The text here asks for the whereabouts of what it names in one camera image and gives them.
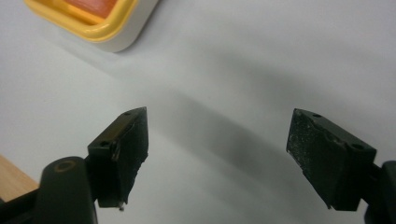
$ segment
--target white plastic container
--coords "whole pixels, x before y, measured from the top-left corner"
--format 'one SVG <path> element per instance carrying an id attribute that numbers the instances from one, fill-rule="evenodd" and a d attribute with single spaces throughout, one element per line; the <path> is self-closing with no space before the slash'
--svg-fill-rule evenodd
<path id="1" fill-rule="evenodd" d="M 34 13 L 109 52 L 134 43 L 158 1 L 118 0 L 103 19 L 64 0 L 24 0 Z"/>

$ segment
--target white table surface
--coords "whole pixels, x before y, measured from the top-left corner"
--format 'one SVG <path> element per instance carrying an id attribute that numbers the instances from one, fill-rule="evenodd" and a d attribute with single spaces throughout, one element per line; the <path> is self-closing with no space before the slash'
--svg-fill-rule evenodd
<path id="1" fill-rule="evenodd" d="M 396 2 L 162 0 L 105 53 L 0 2 L 0 153 L 36 181 L 118 114 L 148 107 L 149 156 L 100 223 L 363 223 L 327 210 L 286 153 L 292 109 L 396 159 Z"/>

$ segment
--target yellow lid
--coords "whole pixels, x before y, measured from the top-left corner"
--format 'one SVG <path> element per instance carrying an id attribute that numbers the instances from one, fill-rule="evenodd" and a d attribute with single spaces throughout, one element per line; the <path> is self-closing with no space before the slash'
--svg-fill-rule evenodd
<path id="1" fill-rule="evenodd" d="M 128 21 L 139 0 L 118 0 L 106 19 L 92 15 L 64 0 L 24 0 L 39 16 L 91 42 L 115 36 Z"/>

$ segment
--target wooden surface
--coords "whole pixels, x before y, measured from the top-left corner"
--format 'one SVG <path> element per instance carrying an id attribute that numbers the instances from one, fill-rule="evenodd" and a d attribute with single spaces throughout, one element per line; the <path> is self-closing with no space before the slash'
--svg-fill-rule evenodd
<path id="1" fill-rule="evenodd" d="M 0 198 L 8 202 L 34 189 L 37 183 L 0 155 Z"/>

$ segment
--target black plastic part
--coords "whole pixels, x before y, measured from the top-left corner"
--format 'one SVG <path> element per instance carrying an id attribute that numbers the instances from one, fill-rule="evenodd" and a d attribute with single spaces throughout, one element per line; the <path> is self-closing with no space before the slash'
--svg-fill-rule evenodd
<path id="1" fill-rule="evenodd" d="M 357 210 L 374 148 L 321 115 L 294 109 L 287 151 L 329 208 Z"/>
<path id="2" fill-rule="evenodd" d="M 97 223 L 82 158 L 63 158 L 44 169 L 35 201 L 33 223 Z"/>
<path id="3" fill-rule="evenodd" d="M 0 206 L 0 223 L 32 223 L 37 189 Z"/>
<path id="4" fill-rule="evenodd" d="M 396 161 L 387 161 L 382 164 L 379 182 L 389 219 L 391 223 L 396 223 Z"/>
<path id="5" fill-rule="evenodd" d="M 141 163 L 148 156 L 149 131 L 145 107 L 119 115 L 88 145 L 86 159 L 93 198 L 101 207 L 128 203 Z"/>

